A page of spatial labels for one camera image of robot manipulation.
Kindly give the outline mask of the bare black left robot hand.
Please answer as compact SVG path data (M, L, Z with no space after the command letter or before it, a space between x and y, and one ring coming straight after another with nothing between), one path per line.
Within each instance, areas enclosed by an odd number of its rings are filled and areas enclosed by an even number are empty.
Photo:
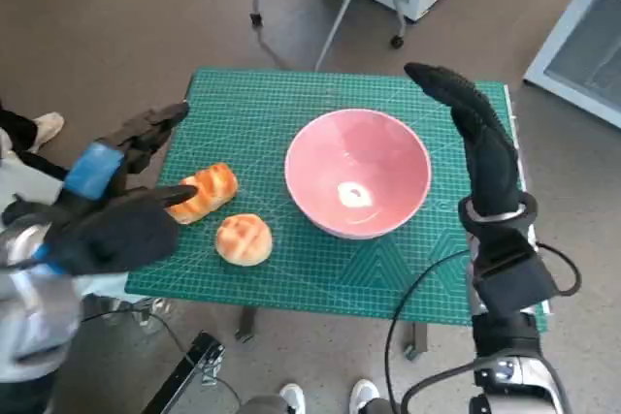
M126 178L150 165L188 113L185 101L147 110L92 142L64 177L55 203L81 210L122 193Z

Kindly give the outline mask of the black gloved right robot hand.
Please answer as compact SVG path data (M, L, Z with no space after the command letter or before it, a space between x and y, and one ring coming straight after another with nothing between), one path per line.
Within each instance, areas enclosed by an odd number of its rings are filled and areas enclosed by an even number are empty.
M482 217L518 211L517 152L488 97L442 66L409 62L404 71L427 96L450 108L464 143L474 211Z

